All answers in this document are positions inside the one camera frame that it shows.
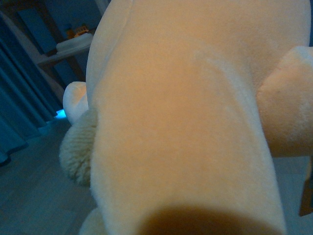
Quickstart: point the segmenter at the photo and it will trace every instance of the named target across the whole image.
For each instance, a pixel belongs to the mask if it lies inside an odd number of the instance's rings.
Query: wooden floor
[[[66,119],[50,122],[0,168],[0,235],[76,235],[95,208],[89,189],[74,185],[59,165],[59,145],[69,127]],[[308,161],[274,159],[288,235],[313,235],[313,214],[298,216]]]

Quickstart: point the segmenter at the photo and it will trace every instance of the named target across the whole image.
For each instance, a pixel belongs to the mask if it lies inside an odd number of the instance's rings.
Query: plush fur
[[[91,158],[109,235],[286,233],[271,153],[313,150],[310,21],[308,0],[111,1],[87,67],[97,125],[76,119],[61,149],[71,177]]]
[[[97,115],[87,110],[69,129],[60,146],[60,163],[65,174],[82,186],[90,185],[90,159],[97,127]]]

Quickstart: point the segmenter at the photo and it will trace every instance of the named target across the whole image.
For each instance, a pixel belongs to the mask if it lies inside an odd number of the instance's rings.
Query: plush arm
[[[71,124],[88,109],[85,82],[72,82],[67,86],[63,96],[65,114]]]
[[[289,51],[257,93],[273,156],[313,154],[313,48]]]

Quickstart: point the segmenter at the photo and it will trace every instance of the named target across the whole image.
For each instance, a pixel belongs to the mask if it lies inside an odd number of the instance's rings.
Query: wall
[[[101,20],[99,8],[93,0],[45,0],[45,4],[64,39],[67,38],[65,31],[67,24],[71,24],[72,28],[77,28],[82,24],[86,24],[89,29],[92,29],[96,28]],[[43,49],[44,53],[55,49],[56,42],[36,10],[27,9],[19,12],[19,14],[40,47]],[[88,52],[79,54],[75,56],[75,58],[83,72],[86,74]],[[65,84],[77,80],[66,61],[58,63],[54,68],[57,70]]]

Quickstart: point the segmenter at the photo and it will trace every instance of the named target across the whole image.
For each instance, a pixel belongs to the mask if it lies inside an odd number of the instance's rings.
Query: plush tail
[[[90,159],[96,126],[96,111],[88,109],[68,130],[61,143],[61,167],[79,185],[90,185]]]

